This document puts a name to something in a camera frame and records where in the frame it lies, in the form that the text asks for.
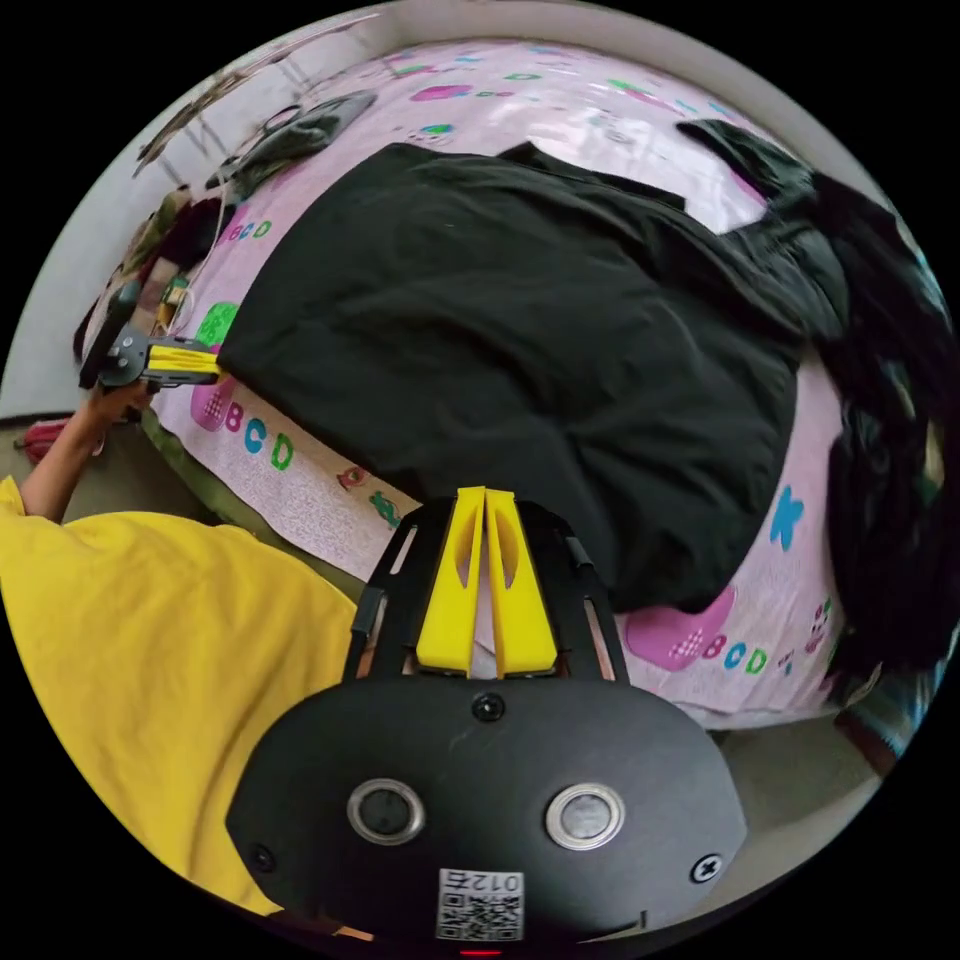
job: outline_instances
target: yellow t-shirt sleeve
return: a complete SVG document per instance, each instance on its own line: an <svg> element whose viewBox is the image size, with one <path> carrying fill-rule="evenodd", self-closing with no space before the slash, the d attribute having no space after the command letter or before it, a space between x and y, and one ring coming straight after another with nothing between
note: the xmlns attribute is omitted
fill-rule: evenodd
<svg viewBox="0 0 960 960"><path fill-rule="evenodd" d="M226 812L268 727L339 682L354 605L244 531L148 513L59 526L24 517L10 479L0 590L41 707L120 822L210 893L278 909Z"/></svg>
<svg viewBox="0 0 960 960"><path fill-rule="evenodd" d="M0 482L0 523L10 517L23 515L23 498L20 496L20 488L13 477L6 477Z"/></svg>

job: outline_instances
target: pink cartoon print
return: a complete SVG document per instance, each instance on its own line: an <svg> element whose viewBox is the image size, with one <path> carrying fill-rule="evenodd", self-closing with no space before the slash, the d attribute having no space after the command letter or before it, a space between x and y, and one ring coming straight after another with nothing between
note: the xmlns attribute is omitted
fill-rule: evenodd
<svg viewBox="0 0 960 960"><path fill-rule="evenodd" d="M681 613L672 607L636 610L627 618L627 649L671 673L683 670L714 642L736 597L736 588L727 587L702 613Z"/></svg>
<svg viewBox="0 0 960 960"><path fill-rule="evenodd" d="M830 608L832 602L829 597L817 607L817 612L813 615L813 626L810 628L810 639L807 641L804 650L807 653L816 653L817 648L827 638L827 624L830 621Z"/></svg>
<svg viewBox="0 0 960 960"><path fill-rule="evenodd" d="M423 103L425 100L449 100L451 97L465 97L472 89L473 85L469 83L424 87L423 90L418 90L410 99L413 103Z"/></svg>
<svg viewBox="0 0 960 960"><path fill-rule="evenodd" d="M220 345L210 349L213 353L219 353ZM194 422L204 430L216 433L227 420L230 401L236 388L237 381L233 377L225 377L210 386L194 387L190 396L190 416Z"/></svg>
<svg viewBox="0 0 960 960"><path fill-rule="evenodd" d="M790 674L793 673L793 651L792 650L789 653L785 653L777 661L777 669L782 670L783 675L785 677L789 677Z"/></svg>
<svg viewBox="0 0 960 960"><path fill-rule="evenodd" d="M407 143L413 143L418 147L427 147L428 149L444 147L452 140L452 123L433 123L426 127L420 127L419 130L411 130L406 136Z"/></svg>

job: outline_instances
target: black clothing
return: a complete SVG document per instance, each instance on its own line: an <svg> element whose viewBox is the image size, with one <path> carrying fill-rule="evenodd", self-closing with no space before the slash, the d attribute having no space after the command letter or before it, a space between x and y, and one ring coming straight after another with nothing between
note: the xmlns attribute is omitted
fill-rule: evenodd
<svg viewBox="0 0 960 960"><path fill-rule="evenodd" d="M730 124L679 129L768 201L739 231L748 243L817 233L843 267L844 335L816 341L844 398L828 522L851 630L833 666L929 668L960 620L960 346L946 303L889 211ZM939 435L942 485L925 473L929 433Z"/></svg>
<svg viewBox="0 0 960 960"><path fill-rule="evenodd" d="M884 288L857 271L874 283L877 258L887 303L918 294L915 258L875 204L726 124L681 129L771 199L760 223L716 236L678 197L530 144L500 157L393 144L284 237L223 366L418 500L479 484L564 517L617 610L706 607L775 494L804 347L835 377L851 354L870 367ZM848 413L835 455L857 479L833 484L832 514L870 502L870 476L842 452L867 451L858 422ZM860 591L886 582L863 558L877 523L835 526L841 601L869 618Z"/></svg>

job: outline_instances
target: green print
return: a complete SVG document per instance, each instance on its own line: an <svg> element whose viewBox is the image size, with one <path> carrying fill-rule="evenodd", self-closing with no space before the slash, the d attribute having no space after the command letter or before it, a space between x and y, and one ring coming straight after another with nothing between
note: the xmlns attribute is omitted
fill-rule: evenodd
<svg viewBox="0 0 960 960"><path fill-rule="evenodd" d="M400 516L400 511L397 509L397 505L392 501L388 500L384 495L382 490L378 490L372 497L370 497L370 502L373 504L377 513L383 517L387 523L396 530L400 526L400 521L403 519Z"/></svg>
<svg viewBox="0 0 960 960"><path fill-rule="evenodd" d="M237 303L215 303L203 318L196 339L205 347L223 343L239 309L240 305Z"/></svg>

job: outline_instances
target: bed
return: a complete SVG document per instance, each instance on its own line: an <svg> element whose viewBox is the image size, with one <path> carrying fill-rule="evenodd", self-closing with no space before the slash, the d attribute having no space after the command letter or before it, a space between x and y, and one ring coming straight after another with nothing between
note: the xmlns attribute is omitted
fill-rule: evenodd
<svg viewBox="0 0 960 960"><path fill-rule="evenodd" d="M592 50L519 40L418 46L330 78L303 107L359 90L376 94L370 109L323 152L266 181L236 211L191 284L178 332L219 343L286 229L338 177L396 141L492 155L529 140L558 159L679 194L688 213L717 233L752 222L764 210L746 183L672 128L678 120L722 117L774 143L776 138L702 90ZM828 419L839 424L839 400L829 395L816 365L807 366L811 395L819 391ZM167 462L223 520L299 556L356 598L392 529L416 504L241 384L228 379L192 394L165 392L144 417L144 430ZM821 433L818 449L825 457L835 434ZM877 678L863 678L842 695L824 681L842 611L830 570L820 579L806 601L812 639L796 658L775 645L762 650L731 641L713 664L727 644L723 631L731 632L724 626L725 610L715 623L694 625L699 646L688 651L690 669L663 669L641 651L629 658L633 682L678 703L711 729L837 713L866 695ZM734 586L731 605L735 596ZM620 626L626 637L628 619L620 618ZM711 676L722 680L704 680Z"/></svg>

